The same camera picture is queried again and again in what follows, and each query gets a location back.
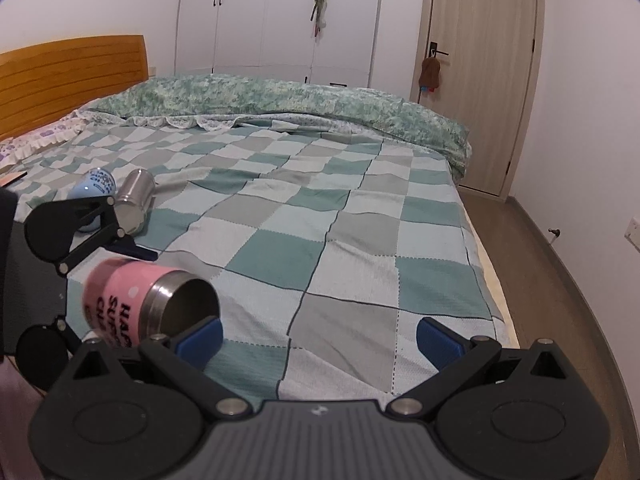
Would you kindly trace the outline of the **pink steel cup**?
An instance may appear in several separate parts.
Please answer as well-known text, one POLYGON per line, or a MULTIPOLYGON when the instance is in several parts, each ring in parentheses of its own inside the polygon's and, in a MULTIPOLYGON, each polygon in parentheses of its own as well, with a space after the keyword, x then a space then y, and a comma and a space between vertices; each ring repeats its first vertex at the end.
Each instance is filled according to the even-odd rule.
POLYGON ((220 315, 209 281, 182 269, 128 259, 99 263, 85 282, 82 312, 115 347, 134 348, 155 334, 175 336, 220 315))

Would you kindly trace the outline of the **silver steel cup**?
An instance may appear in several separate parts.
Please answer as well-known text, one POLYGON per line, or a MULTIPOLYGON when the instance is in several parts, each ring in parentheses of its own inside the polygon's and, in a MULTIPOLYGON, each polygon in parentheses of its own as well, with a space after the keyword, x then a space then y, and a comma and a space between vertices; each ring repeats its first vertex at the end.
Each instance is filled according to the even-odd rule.
POLYGON ((126 234, 134 235, 143 229, 154 193, 154 177, 148 170, 135 169, 128 174, 114 205, 118 224, 126 234))

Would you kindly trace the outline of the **blue cartoon cup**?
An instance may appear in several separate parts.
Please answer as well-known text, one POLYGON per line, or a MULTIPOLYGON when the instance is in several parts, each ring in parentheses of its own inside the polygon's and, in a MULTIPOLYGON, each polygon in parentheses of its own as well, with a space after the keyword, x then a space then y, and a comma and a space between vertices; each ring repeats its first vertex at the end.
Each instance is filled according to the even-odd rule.
POLYGON ((115 205, 116 181, 113 175, 101 167, 92 168, 70 189, 66 198, 80 200, 96 196, 111 196, 111 205, 115 205))

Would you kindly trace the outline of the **floral frilled pillow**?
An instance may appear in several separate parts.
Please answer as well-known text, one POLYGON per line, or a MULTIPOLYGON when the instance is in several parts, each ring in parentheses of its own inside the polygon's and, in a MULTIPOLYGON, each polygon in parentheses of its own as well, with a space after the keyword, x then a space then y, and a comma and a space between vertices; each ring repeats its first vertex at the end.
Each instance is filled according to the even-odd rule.
POLYGON ((73 112, 49 125, 29 131, 21 136, 11 136, 2 140, 1 171, 6 171, 23 159, 52 148, 52 146, 75 139, 85 130, 87 124, 85 118, 81 118, 77 112, 73 112))

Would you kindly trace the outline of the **pink sleeve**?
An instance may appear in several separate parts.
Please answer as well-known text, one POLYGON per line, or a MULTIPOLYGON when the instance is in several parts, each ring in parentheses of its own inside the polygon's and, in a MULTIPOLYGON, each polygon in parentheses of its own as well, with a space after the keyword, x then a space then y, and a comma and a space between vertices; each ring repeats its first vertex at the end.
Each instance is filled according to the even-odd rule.
POLYGON ((2 479, 42 479, 28 444, 28 428, 42 400, 6 356, 1 363, 0 452, 2 479))

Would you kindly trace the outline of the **orange wooden headboard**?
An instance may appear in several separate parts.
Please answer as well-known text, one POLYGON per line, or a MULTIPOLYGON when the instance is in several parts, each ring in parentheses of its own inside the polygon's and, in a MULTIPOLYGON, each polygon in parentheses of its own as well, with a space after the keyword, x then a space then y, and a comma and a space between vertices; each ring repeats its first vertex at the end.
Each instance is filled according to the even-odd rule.
POLYGON ((17 138, 149 79, 141 35, 35 44, 1 55, 1 137, 17 138))

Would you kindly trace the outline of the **green floral duvet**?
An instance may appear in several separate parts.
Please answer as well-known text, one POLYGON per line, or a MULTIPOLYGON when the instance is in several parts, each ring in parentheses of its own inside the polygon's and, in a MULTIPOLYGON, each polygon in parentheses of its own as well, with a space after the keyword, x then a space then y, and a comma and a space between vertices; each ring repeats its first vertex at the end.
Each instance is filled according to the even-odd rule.
POLYGON ((226 74, 152 78, 93 100, 78 112, 104 114, 111 122, 187 120, 208 122, 274 116, 326 129, 376 132, 441 154, 457 179, 471 158, 469 130, 426 107, 380 90, 332 87, 226 74))

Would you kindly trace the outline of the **checkered green bed blanket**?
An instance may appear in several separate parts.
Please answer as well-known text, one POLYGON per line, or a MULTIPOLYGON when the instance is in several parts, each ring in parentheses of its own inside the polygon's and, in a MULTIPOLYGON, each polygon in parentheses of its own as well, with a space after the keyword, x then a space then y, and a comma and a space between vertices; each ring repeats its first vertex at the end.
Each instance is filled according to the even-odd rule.
POLYGON ((252 403, 378 399, 435 373, 430 316, 518 340, 495 271, 431 148, 312 116, 118 119, 81 113, 28 156, 17 214, 62 200, 89 170, 148 170, 139 245, 218 292, 224 343, 206 373, 252 403))

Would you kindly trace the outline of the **white wardrobe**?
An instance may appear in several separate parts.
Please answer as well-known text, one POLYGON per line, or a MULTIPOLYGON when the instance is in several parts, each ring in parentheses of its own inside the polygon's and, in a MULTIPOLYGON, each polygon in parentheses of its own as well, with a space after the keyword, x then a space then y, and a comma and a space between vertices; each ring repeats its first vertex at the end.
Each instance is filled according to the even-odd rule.
POLYGON ((319 39, 313 6, 314 0, 179 0, 174 72, 367 87, 380 0, 326 0, 319 39))

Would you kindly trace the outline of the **brown plush toy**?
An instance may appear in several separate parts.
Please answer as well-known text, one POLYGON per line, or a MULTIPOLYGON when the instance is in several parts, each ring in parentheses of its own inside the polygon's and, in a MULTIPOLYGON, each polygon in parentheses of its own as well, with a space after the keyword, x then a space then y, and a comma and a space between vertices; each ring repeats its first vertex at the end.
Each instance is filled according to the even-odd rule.
POLYGON ((421 65, 419 87, 421 92, 434 92, 440 86, 440 63, 436 55, 424 58, 421 65))

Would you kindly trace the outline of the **hanging plush ornament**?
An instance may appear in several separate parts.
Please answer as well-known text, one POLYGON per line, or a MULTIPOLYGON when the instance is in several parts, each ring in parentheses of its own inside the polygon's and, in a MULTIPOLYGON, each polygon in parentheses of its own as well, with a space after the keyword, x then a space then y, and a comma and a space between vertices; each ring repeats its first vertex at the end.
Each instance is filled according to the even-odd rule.
POLYGON ((326 0, 314 0, 310 16, 310 21, 314 24, 314 39, 319 39, 322 29, 326 27, 324 14, 326 14, 326 0))

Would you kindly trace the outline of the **light wooden door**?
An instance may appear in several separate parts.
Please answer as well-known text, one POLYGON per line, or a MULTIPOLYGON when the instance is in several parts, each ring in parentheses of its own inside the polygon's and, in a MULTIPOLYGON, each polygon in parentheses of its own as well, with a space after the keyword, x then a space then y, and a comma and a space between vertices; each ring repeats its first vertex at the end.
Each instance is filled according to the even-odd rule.
POLYGON ((504 200, 532 112, 544 34, 544 0, 422 0, 414 70, 431 41, 440 86, 410 98, 469 129, 472 157, 460 184, 504 200))

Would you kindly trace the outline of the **wall socket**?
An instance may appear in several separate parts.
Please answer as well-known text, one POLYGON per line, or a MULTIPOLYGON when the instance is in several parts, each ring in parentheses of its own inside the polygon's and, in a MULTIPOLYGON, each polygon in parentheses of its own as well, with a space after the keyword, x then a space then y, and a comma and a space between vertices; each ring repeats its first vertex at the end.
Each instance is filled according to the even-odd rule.
POLYGON ((640 252, 640 220, 632 217, 624 234, 625 240, 629 242, 637 252, 640 252))

